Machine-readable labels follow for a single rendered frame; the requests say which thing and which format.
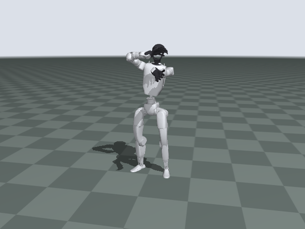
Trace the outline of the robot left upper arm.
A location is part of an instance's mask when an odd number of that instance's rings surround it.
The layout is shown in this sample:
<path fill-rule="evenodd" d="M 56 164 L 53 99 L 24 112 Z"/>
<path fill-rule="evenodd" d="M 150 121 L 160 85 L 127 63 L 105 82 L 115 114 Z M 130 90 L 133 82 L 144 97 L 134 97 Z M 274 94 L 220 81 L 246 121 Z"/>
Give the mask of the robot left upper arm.
<path fill-rule="evenodd" d="M 163 78 L 174 75 L 173 67 L 167 67 L 166 70 L 167 70 L 167 75 L 163 76 Z"/>

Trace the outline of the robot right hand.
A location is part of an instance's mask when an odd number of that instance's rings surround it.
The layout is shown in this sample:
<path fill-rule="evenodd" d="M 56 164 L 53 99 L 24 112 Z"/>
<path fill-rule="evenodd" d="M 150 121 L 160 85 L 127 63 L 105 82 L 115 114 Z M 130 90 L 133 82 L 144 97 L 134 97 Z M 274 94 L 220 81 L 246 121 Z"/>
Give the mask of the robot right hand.
<path fill-rule="evenodd" d="M 151 57 L 153 57 L 153 55 L 165 56 L 163 54 L 160 54 L 160 53 L 163 53 L 163 52 L 168 54 L 168 51 L 167 51 L 166 48 L 164 48 L 163 46 L 159 46 L 159 47 L 154 48 L 152 51 L 149 50 L 149 51 L 145 52 L 144 55 L 150 54 Z"/>

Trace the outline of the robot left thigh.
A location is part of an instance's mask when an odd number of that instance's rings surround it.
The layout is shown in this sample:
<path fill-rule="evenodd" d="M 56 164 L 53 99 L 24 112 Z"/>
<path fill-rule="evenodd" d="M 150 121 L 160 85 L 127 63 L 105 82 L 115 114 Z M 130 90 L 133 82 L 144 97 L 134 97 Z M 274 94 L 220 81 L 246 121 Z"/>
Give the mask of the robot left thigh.
<path fill-rule="evenodd" d="M 157 128 L 159 129 L 160 134 L 160 148 L 163 146 L 168 145 L 167 140 L 167 117 L 168 117 L 168 111 L 163 108 L 157 108 L 157 115 L 156 115 L 156 121 L 157 121 Z"/>

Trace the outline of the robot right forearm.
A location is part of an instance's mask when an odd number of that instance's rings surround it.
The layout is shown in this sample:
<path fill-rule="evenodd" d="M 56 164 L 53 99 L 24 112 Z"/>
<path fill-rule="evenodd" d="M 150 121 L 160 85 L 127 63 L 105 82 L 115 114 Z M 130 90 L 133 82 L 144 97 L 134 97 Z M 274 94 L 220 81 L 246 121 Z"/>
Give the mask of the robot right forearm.
<path fill-rule="evenodd" d="M 132 53 L 132 58 L 134 60 L 137 60 L 137 59 L 150 59 L 151 58 L 150 54 L 144 55 L 145 52 L 130 52 L 130 53 Z"/>

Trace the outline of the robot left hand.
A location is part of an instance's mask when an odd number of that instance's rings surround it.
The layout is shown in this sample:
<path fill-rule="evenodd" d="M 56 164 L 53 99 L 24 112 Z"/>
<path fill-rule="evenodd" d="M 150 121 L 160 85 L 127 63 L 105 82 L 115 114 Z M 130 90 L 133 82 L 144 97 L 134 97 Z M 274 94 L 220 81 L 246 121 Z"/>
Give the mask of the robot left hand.
<path fill-rule="evenodd" d="M 156 67 L 155 67 L 156 68 Z M 165 69 L 163 69 L 162 71 L 159 71 L 157 68 L 153 71 L 153 76 L 155 76 L 155 81 L 159 81 L 161 80 L 161 78 L 163 78 L 162 76 L 164 76 L 163 72 L 165 72 Z"/>

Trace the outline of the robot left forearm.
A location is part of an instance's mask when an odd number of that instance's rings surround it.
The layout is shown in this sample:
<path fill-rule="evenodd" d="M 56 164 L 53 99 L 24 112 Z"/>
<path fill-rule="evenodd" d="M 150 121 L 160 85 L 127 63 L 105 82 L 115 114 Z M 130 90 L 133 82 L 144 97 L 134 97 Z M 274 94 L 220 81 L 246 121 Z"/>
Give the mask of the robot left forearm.
<path fill-rule="evenodd" d="M 156 68 L 153 67 L 153 68 L 151 69 L 151 72 L 153 73 L 153 71 L 154 71 L 155 69 L 156 69 Z M 163 69 L 165 69 L 165 68 L 163 68 Z M 162 71 L 163 69 L 159 69 L 159 71 Z M 163 74 L 164 74 L 164 75 L 167 75 L 167 70 L 166 70 L 166 69 L 165 69 L 165 72 L 163 72 Z M 163 76 L 162 76 L 162 77 L 163 77 Z"/>

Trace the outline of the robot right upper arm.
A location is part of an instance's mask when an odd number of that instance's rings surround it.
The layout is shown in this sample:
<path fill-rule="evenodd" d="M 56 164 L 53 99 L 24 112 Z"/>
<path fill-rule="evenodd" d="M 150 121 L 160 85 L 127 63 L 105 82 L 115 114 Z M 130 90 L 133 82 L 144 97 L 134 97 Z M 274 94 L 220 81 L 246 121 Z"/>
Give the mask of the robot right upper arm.
<path fill-rule="evenodd" d="M 139 59 L 134 60 L 132 58 L 132 53 L 127 53 L 126 61 L 131 62 L 133 65 L 135 65 L 137 67 L 137 69 L 144 71 L 144 67 L 145 67 L 146 63 L 143 61 L 140 61 Z"/>

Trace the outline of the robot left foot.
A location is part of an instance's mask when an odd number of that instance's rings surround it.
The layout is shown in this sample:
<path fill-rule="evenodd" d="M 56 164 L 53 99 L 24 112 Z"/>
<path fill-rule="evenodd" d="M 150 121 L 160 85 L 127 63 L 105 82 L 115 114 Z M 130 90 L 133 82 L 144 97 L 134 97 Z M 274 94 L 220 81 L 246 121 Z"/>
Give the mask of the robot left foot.
<path fill-rule="evenodd" d="M 163 170 L 163 177 L 164 177 L 164 178 L 169 178 L 169 177 L 170 177 L 169 168 L 168 168 L 168 169 L 165 168 L 165 169 Z"/>

